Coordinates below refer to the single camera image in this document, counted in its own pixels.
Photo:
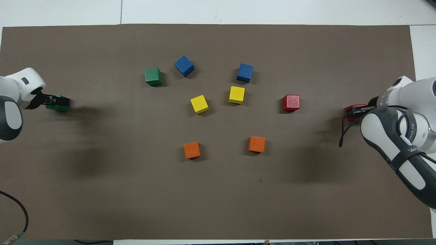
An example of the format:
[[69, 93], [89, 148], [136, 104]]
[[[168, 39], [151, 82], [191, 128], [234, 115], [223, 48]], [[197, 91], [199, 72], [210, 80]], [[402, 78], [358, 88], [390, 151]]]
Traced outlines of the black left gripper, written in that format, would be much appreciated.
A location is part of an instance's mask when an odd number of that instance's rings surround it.
[[36, 90], [34, 98], [25, 107], [25, 110], [34, 110], [41, 105], [54, 106], [56, 102], [70, 102], [67, 97], [44, 94], [42, 90], [42, 88]]

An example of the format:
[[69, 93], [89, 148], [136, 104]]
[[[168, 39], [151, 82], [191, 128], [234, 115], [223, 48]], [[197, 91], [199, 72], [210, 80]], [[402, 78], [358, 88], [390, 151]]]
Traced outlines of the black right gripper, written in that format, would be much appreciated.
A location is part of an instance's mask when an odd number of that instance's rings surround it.
[[354, 107], [354, 113], [347, 114], [347, 121], [356, 121], [360, 116], [369, 113], [377, 107], [378, 96], [372, 98], [367, 104], [357, 104]]

